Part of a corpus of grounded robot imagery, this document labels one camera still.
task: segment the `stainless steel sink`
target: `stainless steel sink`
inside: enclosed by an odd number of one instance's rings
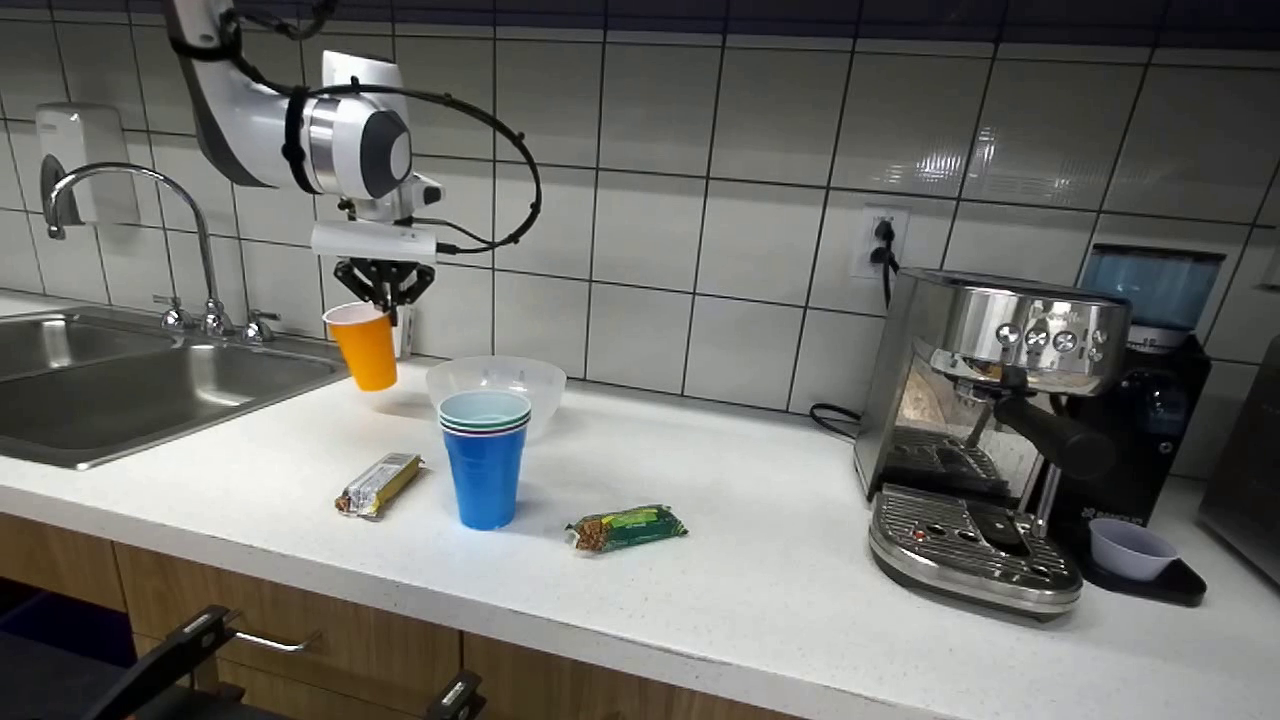
[[[52,372],[164,349],[170,349],[164,330],[113,310],[67,309],[0,318],[0,377]]]
[[[89,349],[124,350],[0,377],[0,457],[91,468],[341,377],[341,364],[322,350],[299,355],[241,342],[138,349],[113,330]]]

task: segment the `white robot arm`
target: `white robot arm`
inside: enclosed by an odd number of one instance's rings
[[[345,222],[317,222],[310,247],[345,254],[334,276],[363,301],[412,305],[430,285],[434,237],[415,222],[415,213],[438,201],[438,189],[412,171],[412,134],[404,124],[404,96],[430,100],[495,126],[524,155],[531,171],[529,219],[502,240],[474,247],[438,244],[438,253],[495,253],[516,244],[539,217],[539,171],[524,134],[495,114],[438,96],[397,87],[400,72],[345,74],[341,87],[278,87],[241,56],[241,12],[231,0],[166,0],[166,38],[190,87],[198,153],[231,178],[258,189],[299,189],[334,195]]]

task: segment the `cabinet door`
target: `cabinet door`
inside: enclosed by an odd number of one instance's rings
[[[483,636],[462,640],[462,668],[481,677],[481,690],[487,695],[483,720],[781,720],[765,706],[572,664]]]
[[[0,577],[98,609],[124,609],[109,541],[0,514]]]
[[[271,678],[244,686],[252,705],[275,705],[271,712],[346,720],[345,705],[317,705],[317,712],[297,712],[297,686],[366,705],[363,714],[423,712],[428,699],[458,668],[456,630],[297,593],[285,583],[231,577],[137,549],[118,549],[118,581],[138,653],[154,649],[170,628],[178,628],[207,604],[225,604],[244,630],[305,644],[299,653],[275,653],[231,640],[214,655],[221,677],[231,677],[237,664],[237,670],[249,678]]]

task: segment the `sink faucet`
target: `sink faucet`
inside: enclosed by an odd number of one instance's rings
[[[187,189],[178,189],[170,177],[146,169],[146,163],[129,163],[129,158],[98,158],[98,163],[78,163],[67,177],[58,177],[46,195],[45,195],[45,222],[46,222],[46,240],[67,240],[63,222],[73,217],[74,204],[63,201],[67,189],[74,189],[89,177],[109,177],[109,171],[137,171],[137,177],[154,177],[164,189],[170,189],[194,219],[194,240],[198,240],[198,270],[205,270],[205,316],[198,316],[198,330],[205,336],[226,336],[226,310],[214,301],[214,281],[212,281],[212,253],[207,253],[207,222],[198,204],[190,201]]]

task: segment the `green wrapper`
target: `green wrapper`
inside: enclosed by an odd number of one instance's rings
[[[601,511],[568,525],[568,544],[592,557],[657,544],[673,535],[689,535],[689,527],[667,504],[639,504],[639,509]]]

